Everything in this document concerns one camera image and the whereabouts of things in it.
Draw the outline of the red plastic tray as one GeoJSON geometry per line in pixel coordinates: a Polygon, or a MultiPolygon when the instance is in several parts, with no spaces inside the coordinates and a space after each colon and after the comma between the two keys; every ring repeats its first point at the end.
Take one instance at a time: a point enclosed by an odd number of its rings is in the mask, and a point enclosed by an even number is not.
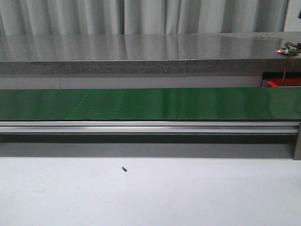
{"type": "Polygon", "coordinates": [[[282,81],[282,79],[269,79],[266,83],[271,87],[297,87],[301,85],[300,78],[288,78],[282,81]]]}

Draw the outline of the grey stone counter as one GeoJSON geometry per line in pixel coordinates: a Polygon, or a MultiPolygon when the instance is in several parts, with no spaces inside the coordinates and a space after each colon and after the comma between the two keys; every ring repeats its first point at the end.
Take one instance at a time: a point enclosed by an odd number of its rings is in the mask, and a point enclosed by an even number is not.
{"type": "Polygon", "coordinates": [[[0,73],[279,73],[301,70],[300,56],[276,52],[299,32],[9,35],[0,73]]]}

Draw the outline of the aluminium conveyor frame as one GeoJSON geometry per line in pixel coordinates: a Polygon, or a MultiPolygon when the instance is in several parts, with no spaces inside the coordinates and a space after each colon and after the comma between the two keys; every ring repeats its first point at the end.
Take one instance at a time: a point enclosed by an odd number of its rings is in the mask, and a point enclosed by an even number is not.
{"type": "Polygon", "coordinates": [[[3,121],[2,157],[301,158],[300,121],[3,121]]]}

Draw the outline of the small green circuit board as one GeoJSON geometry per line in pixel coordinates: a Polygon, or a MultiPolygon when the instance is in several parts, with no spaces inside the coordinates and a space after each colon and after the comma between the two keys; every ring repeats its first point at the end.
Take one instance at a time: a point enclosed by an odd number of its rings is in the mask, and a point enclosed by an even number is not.
{"type": "Polygon", "coordinates": [[[290,48],[283,47],[283,48],[276,50],[276,52],[279,54],[284,54],[284,55],[290,55],[290,54],[294,55],[294,54],[296,54],[296,49],[290,49],[290,48]]]}

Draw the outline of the grey curtain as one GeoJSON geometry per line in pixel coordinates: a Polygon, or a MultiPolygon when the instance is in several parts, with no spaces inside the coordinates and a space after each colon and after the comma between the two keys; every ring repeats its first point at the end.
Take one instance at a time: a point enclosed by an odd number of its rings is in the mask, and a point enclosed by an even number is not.
{"type": "Polygon", "coordinates": [[[282,31],[285,0],[3,0],[0,34],[282,31]]]}

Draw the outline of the green conveyor belt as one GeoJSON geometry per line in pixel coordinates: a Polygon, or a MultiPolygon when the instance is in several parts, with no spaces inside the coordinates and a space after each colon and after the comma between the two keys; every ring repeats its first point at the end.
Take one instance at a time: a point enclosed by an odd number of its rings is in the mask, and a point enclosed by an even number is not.
{"type": "Polygon", "coordinates": [[[4,89],[3,121],[299,120],[301,89],[4,89]]]}

